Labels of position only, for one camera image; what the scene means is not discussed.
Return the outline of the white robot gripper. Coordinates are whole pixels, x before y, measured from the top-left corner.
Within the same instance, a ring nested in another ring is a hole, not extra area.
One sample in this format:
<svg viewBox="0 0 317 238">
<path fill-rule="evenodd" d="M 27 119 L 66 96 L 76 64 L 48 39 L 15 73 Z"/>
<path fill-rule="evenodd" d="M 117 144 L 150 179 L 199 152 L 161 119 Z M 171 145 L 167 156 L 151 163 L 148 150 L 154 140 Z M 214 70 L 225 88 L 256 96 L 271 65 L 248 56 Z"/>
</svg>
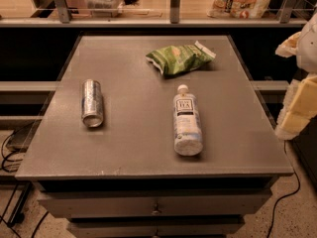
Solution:
<svg viewBox="0 0 317 238">
<path fill-rule="evenodd" d="M 281 43 L 275 53 L 283 58 L 296 55 L 297 66 L 317 73 L 317 14 L 297 32 Z M 302 80 L 289 84 L 283 107 L 277 118 L 275 135 L 281 140 L 292 140 L 317 115 L 317 74 L 308 74 Z"/>
</svg>

